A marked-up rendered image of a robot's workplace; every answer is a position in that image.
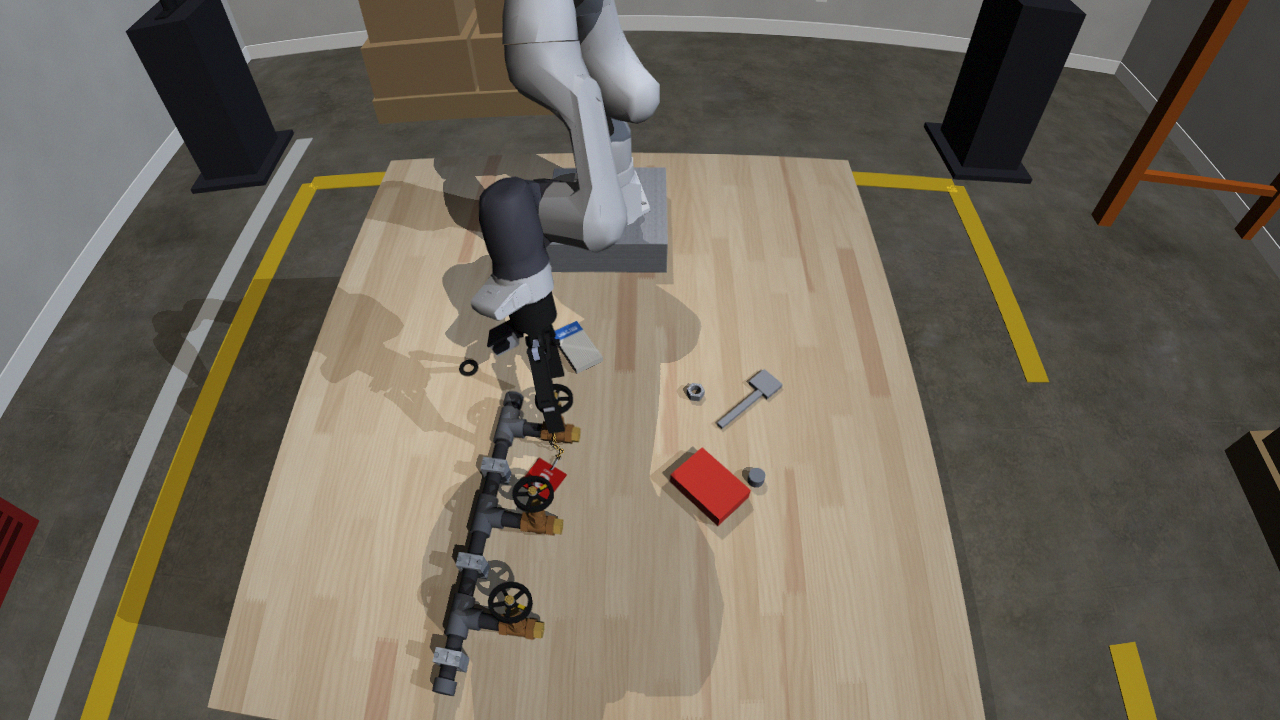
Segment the red rectangular block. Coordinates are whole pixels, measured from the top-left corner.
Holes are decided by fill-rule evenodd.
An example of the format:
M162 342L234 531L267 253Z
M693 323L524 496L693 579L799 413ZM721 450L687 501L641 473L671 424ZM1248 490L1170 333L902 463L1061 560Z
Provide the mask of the red rectangular block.
M739 509L751 492L703 447L669 474L669 483L717 527Z

